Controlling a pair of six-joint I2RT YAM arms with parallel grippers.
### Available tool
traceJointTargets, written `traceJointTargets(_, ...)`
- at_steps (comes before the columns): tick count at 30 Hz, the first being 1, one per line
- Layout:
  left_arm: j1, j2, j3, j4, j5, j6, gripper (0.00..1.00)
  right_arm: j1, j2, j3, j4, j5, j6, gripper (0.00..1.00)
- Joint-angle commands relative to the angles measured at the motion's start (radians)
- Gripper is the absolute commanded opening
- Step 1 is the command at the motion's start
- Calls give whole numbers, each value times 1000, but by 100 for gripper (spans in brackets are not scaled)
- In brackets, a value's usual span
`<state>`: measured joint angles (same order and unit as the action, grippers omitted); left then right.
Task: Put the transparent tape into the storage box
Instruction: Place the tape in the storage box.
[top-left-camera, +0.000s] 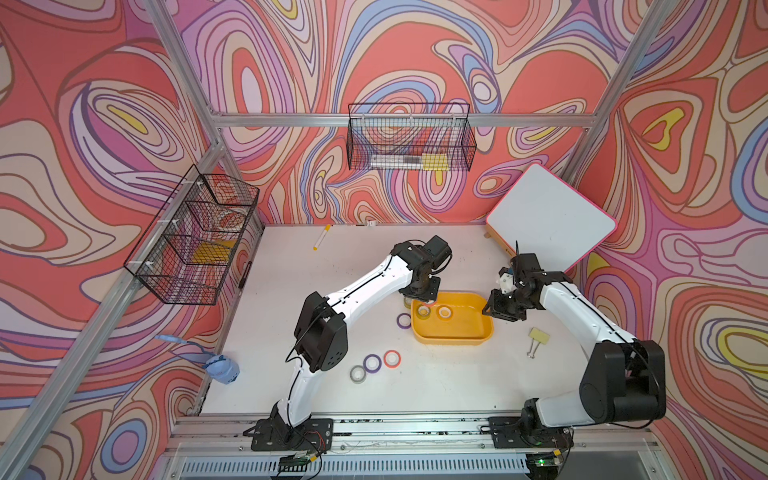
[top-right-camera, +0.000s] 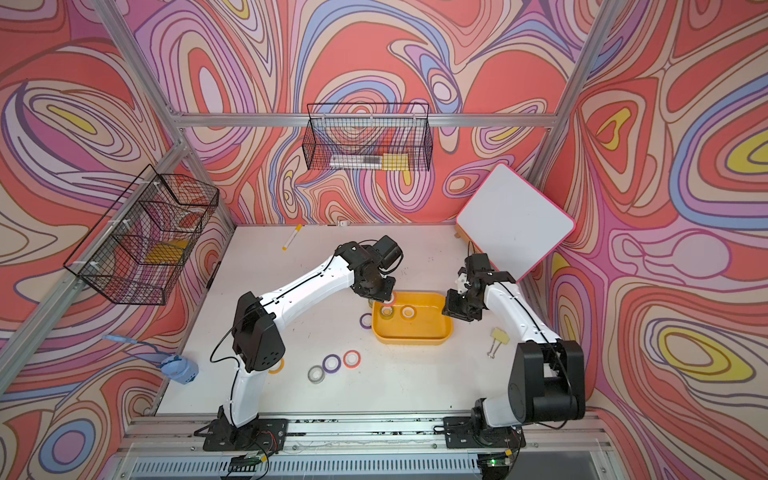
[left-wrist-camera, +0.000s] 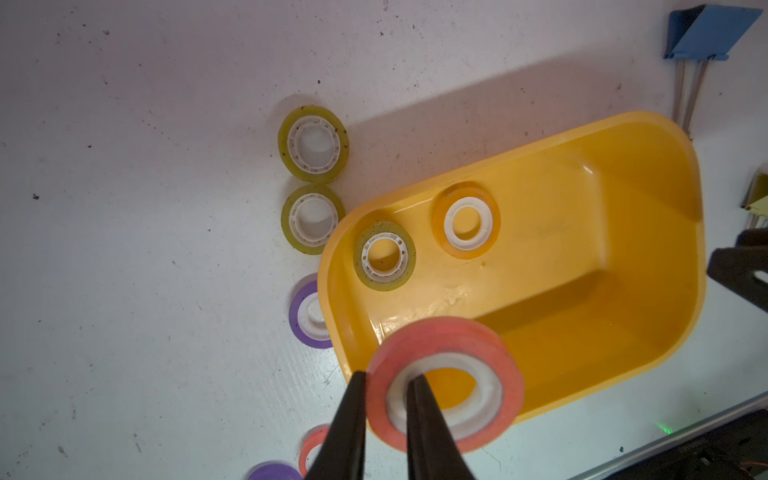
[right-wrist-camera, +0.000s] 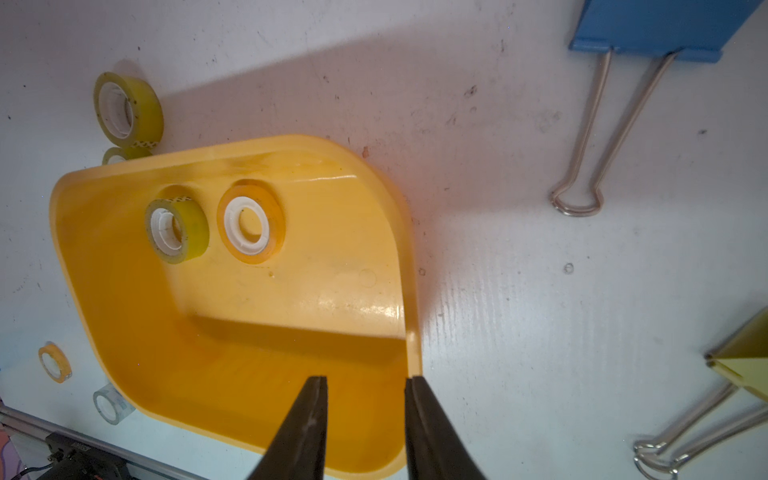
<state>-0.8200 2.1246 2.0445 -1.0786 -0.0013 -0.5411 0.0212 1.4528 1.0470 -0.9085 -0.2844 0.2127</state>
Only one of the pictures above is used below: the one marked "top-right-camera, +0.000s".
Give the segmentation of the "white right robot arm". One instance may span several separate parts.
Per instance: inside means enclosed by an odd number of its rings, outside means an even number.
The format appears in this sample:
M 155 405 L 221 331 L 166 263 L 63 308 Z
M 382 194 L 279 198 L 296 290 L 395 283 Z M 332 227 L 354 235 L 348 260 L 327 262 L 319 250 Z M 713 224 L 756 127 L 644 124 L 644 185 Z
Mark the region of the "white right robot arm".
M 539 318 L 509 272 L 494 269 L 486 254 L 475 253 L 458 271 L 457 287 L 447 291 L 443 314 L 473 322 L 484 312 L 504 323 L 516 350 L 506 391 L 476 402 L 473 428 L 480 432 L 547 423 L 559 429 L 582 419 L 586 413 L 582 347 L 562 339 Z

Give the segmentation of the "orange tape roll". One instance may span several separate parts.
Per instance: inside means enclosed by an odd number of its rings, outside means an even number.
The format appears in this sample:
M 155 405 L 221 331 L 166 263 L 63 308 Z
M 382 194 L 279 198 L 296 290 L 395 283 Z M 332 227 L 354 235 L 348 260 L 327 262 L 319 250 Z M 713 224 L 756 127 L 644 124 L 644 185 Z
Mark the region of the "orange tape roll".
M 280 361 L 268 370 L 269 374 L 276 375 L 283 370 L 285 366 L 285 359 L 281 358 Z

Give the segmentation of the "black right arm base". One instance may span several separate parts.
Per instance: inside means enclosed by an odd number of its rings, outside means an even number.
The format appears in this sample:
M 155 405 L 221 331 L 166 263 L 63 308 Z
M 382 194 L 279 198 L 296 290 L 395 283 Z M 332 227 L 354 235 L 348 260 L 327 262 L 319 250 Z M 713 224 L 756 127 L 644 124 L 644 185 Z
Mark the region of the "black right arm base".
M 443 435 L 448 449 L 493 449 L 516 451 L 526 446 L 520 426 L 491 427 L 484 418 L 483 399 L 477 400 L 468 416 L 447 416 L 433 433 Z

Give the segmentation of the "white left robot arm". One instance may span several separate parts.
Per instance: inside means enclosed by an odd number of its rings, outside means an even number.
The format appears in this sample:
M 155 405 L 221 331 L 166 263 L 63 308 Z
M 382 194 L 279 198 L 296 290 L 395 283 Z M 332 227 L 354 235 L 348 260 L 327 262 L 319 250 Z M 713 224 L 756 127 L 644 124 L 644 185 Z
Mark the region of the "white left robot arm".
M 236 362 L 233 383 L 222 405 L 229 425 L 241 428 L 258 417 L 266 375 L 285 355 L 282 332 L 292 321 L 346 289 L 364 299 L 389 302 L 396 283 L 393 273 L 403 258 L 398 243 L 387 235 L 372 243 L 350 241 L 283 287 L 260 296 L 242 294 L 232 327 L 222 338 L 232 341 L 229 358 Z

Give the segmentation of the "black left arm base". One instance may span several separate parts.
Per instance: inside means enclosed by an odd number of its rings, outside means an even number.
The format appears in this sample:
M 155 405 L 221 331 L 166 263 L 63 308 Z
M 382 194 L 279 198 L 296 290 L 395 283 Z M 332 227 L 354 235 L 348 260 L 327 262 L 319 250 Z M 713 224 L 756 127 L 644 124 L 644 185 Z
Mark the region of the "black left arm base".
M 256 418 L 242 427 L 234 427 L 224 408 L 220 407 L 217 417 L 195 430 L 193 436 L 204 439 L 204 451 L 264 451 L 271 454 L 284 448 L 287 427 L 287 419 L 274 418 Z

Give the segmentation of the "yellow-green tape roll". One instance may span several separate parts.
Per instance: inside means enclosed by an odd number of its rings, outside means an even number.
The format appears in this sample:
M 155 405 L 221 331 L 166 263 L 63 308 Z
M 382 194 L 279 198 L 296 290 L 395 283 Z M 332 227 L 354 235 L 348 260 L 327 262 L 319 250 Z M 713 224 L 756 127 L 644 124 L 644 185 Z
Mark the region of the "yellow-green tape roll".
M 394 315 L 394 308 L 391 305 L 384 305 L 379 310 L 379 315 L 384 320 L 389 320 Z

